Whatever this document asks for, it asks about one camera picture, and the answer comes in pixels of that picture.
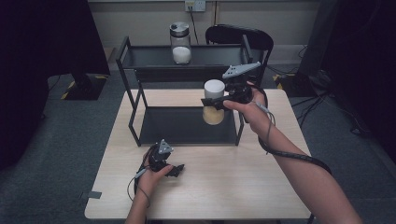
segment table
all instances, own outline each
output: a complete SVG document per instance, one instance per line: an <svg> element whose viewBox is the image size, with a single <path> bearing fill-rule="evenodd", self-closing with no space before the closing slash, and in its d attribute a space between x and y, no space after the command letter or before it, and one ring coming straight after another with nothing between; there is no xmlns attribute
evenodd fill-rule
<svg viewBox="0 0 396 224"><path fill-rule="evenodd" d="M203 91L146 90L146 96L152 105L196 106L201 105ZM286 93L282 90L266 92L278 129L309 155ZM144 109L143 105L136 109L134 127L137 132L142 125ZM132 110L125 93L92 188L92 191L102 192L102 196L88 200L85 210L87 218L126 218L128 215L132 202L127 195L127 186L149 149L149 146L138 147L129 132L128 121ZM239 117L234 118L235 123L239 123ZM184 163L185 169L178 178L165 177L161 180L152 196L148 218L309 217L310 212L294 192L274 157L266 155L257 141L257 135L249 127L242 133L239 146L172 147L175 151L167 161L174 165Z"/></svg>

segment metal rack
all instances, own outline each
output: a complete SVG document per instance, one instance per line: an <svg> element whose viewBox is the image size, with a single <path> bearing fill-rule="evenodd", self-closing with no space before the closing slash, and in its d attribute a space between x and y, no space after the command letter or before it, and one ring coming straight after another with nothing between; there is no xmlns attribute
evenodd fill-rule
<svg viewBox="0 0 396 224"><path fill-rule="evenodd" d="M170 46L132 46L128 36L122 41L116 62L133 108L129 129L138 146L153 144L163 138L170 144L239 144L244 128L241 113L239 130L236 132L233 111L225 111L221 124L208 125L202 119L202 106L148 105L142 83L204 83L209 79L222 79L222 74L230 65L252 63L253 59L260 57L259 50L250 49L245 36L240 45L191 46L191 52L192 59L188 64L176 64ZM125 70L134 70L138 85L135 98L131 93ZM138 136L133 124L141 99L146 111Z"/></svg>

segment forearm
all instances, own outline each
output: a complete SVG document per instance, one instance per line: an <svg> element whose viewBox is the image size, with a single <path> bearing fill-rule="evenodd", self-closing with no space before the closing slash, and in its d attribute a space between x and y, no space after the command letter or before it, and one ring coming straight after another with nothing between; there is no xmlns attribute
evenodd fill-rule
<svg viewBox="0 0 396 224"><path fill-rule="evenodd" d="M274 150L306 155L275 126L271 127L268 139L267 132L263 131L259 132L259 137ZM279 156L275 159L296 193L321 223L361 223L346 195L326 170L307 161Z"/></svg>
<svg viewBox="0 0 396 224"><path fill-rule="evenodd" d="M146 222L146 212L148 209L148 199L141 190L138 190L134 196L126 224L144 224Z"/></svg>

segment black fabric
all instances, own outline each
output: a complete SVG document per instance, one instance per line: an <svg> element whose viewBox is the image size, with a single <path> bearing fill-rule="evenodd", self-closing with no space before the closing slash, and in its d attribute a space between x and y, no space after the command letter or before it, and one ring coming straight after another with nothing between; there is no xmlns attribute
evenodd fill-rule
<svg viewBox="0 0 396 224"><path fill-rule="evenodd" d="M322 67L396 162L396 2L345 2Z"/></svg>
<svg viewBox="0 0 396 224"><path fill-rule="evenodd" d="M26 149L48 97L47 79L80 67L109 75L85 0L2 1L0 6L0 169Z"/></svg>
<svg viewBox="0 0 396 224"><path fill-rule="evenodd" d="M341 0L321 0L298 74L316 77L332 34Z"/></svg>

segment black chair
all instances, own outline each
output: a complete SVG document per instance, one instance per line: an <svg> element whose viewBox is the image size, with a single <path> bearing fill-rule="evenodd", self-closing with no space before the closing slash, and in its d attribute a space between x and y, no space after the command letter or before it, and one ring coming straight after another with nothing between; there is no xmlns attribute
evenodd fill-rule
<svg viewBox="0 0 396 224"><path fill-rule="evenodd" d="M260 49L259 62L262 64L259 76L256 77L256 85L262 84L262 77L264 76L265 67L268 63L271 51L274 47L274 40L271 36L261 30L228 25L218 24L207 28L205 32L206 44L240 44L242 35L247 36L247 41L251 49Z"/></svg>

